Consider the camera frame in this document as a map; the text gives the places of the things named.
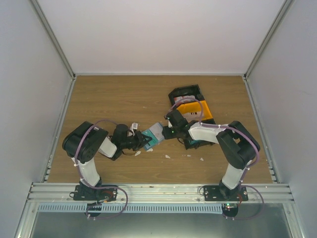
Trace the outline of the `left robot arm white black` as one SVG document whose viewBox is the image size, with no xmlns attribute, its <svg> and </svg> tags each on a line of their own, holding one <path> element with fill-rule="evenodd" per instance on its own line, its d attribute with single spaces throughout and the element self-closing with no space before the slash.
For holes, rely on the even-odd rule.
<svg viewBox="0 0 317 238">
<path fill-rule="evenodd" d="M 74 162 L 80 182 L 85 188 L 85 195 L 90 200 L 97 200 L 102 195 L 101 177 L 97 172 L 94 157 L 97 153 L 115 161 L 124 150 L 138 151 L 153 139 L 139 130 L 132 130 L 125 124 L 115 124 L 112 135 L 108 131 L 83 122 L 68 134 L 62 148 Z"/>
</svg>

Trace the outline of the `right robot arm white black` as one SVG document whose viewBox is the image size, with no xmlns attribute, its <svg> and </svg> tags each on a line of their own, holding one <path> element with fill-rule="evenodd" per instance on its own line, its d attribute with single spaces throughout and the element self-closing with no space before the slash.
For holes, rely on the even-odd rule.
<svg viewBox="0 0 317 238">
<path fill-rule="evenodd" d="M 239 122 L 209 124 L 192 120 L 188 122 L 178 110 L 167 113 L 164 118 L 169 125 L 162 134 L 165 139 L 182 139 L 184 142 L 218 144 L 228 162 L 228 167 L 219 182 L 219 195 L 230 201 L 238 193 L 245 173 L 259 158 L 260 145 Z"/>
</svg>

